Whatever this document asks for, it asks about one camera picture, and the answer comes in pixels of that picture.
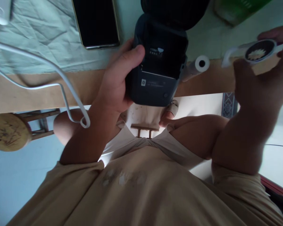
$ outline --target light green tablecloth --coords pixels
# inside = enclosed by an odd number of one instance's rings
[[[205,16],[187,31],[188,60],[199,55],[220,58],[231,46],[254,41],[264,30],[283,25],[283,0],[273,0],[235,28],[213,12],[212,0]],[[116,0],[122,42],[134,35],[143,13],[140,0]],[[86,50],[80,43],[71,0],[14,0],[11,22],[0,25],[0,42],[43,56],[65,71],[103,69],[117,49]],[[0,50],[0,68],[6,73],[46,73],[53,70],[39,62]]]

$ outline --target black smartphone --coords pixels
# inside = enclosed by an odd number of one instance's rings
[[[113,0],[72,0],[81,42],[87,49],[119,46]]]

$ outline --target charger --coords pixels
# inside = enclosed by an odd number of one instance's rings
[[[67,98],[66,98],[66,94],[65,94],[65,91],[64,91],[64,87],[62,84],[60,83],[54,83],[54,84],[48,84],[48,85],[43,85],[43,86],[37,86],[37,87],[26,87],[26,86],[23,86],[13,80],[11,80],[5,73],[2,72],[2,70],[0,70],[0,75],[2,75],[3,77],[5,77],[7,80],[9,80],[10,82],[12,82],[13,84],[21,87],[21,88],[24,88],[24,89],[30,89],[30,90],[35,90],[35,89],[43,89],[43,88],[47,88],[47,87],[51,87],[51,86],[60,86],[61,87],[61,91],[62,91],[62,95],[63,95],[63,99],[64,99],[64,102],[65,102],[65,106],[66,106],[66,109],[67,109],[67,113],[68,113],[68,117],[69,119],[72,121],[72,122],[75,122],[75,123],[80,123],[82,125],[83,128],[89,128],[90,127],[90,118],[88,116],[88,113],[83,105],[83,103],[81,102],[78,94],[76,93],[76,91],[74,90],[71,82],[69,81],[69,79],[67,78],[67,76],[65,75],[65,73],[63,72],[63,70],[57,66],[56,64],[54,64],[53,62],[43,58],[43,57],[40,57],[36,54],[33,54],[33,53],[30,53],[28,51],[25,51],[25,50],[22,50],[22,49],[19,49],[17,47],[13,47],[13,46],[10,46],[10,45],[7,45],[7,44],[4,44],[4,43],[0,43],[0,49],[2,50],[6,50],[6,51],[9,51],[9,52],[12,52],[12,53],[16,53],[16,54],[19,54],[19,55],[22,55],[22,56],[25,56],[25,57],[29,57],[29,58],[32,58],[32,59],[35,59],[39,62],[42,62],[44,64],[47,64],[49,66],[51,66],[61,77],[62,79],[65,81],[65,83],[67,84],[68,88],[70,89],[75,101],[77,102],[78,106],[80,107],[82,113],[83,113],[83,118],[81,119],[81,121],[75,121],[72,116],[71,116],[71,112],[70,112],[70,109],[69,109],[69,105],[68,105],[68,102],[67,102]]]

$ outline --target beige shirt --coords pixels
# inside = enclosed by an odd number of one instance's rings
[[[281,225],[260,183],[217,167],[206,184],[159,149],[48,172],[8,225]]]

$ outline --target white paper roll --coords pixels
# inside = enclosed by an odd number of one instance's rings
[[[186,66],[185,74],[182,78],[183,82],[188,81],[192,77],[199,75],[210,67],[210,60],[207,56],[201,55],[193,62]]]

